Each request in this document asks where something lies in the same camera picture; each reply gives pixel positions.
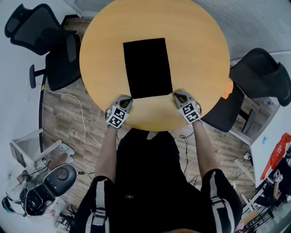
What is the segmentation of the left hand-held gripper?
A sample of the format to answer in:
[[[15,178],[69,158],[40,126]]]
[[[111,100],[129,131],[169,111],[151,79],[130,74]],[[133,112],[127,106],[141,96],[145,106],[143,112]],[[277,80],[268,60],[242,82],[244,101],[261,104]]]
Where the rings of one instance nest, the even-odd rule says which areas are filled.
[[[116,100],[112,107],[105,111],[105,121],[114,128],[121,128],[122,124],[129,117],[129,111],[132,106],[133,99],[128,96],[121,96]]]

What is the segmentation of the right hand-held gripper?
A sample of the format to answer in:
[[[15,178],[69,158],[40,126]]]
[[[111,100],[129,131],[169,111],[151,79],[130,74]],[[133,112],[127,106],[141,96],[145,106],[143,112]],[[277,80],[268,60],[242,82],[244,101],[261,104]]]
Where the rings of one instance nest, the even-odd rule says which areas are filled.
[[[192,96],[188,92],[176,92],[174,100],[178,106],[178,112],[185,118],[185,120],[192,124],[197,120],[201,120],[201,108],[193,101]]]

